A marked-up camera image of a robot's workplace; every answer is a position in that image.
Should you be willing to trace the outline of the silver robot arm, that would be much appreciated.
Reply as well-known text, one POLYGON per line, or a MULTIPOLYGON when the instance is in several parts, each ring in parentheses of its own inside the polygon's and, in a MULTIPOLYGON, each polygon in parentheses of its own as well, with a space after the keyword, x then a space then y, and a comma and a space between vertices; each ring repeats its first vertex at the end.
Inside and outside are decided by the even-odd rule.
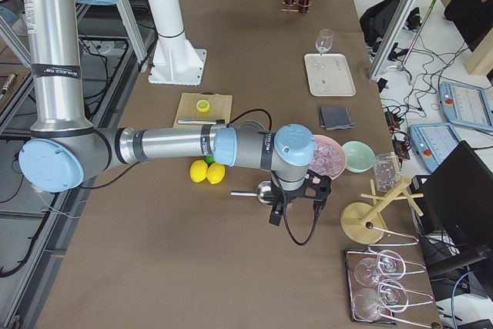
POLYGON ((330 178, 309 167, 315 139, 302 125, 276 132, 257 124, 212 124, 188 128, 97 129, 86 118, 76 2, 117 0, 24 0, 37 120, 21 148, 19 165, 38 188, 63 192, 119 165, 152 159, 211 155, 219 164, 265 170, 274 195, 270 222, 287 217, 287 204, 313 190, 314 212, 330 193, 330 178))

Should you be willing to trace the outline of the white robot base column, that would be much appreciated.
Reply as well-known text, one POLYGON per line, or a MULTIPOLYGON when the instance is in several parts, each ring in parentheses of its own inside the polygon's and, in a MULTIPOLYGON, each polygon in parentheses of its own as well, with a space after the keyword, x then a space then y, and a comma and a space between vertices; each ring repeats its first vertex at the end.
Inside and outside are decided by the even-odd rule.
POLYGON ((198 86, 206 50, 195 49, 186 38, 179 0, 148 0, 158 35, 149 82, 198 86))

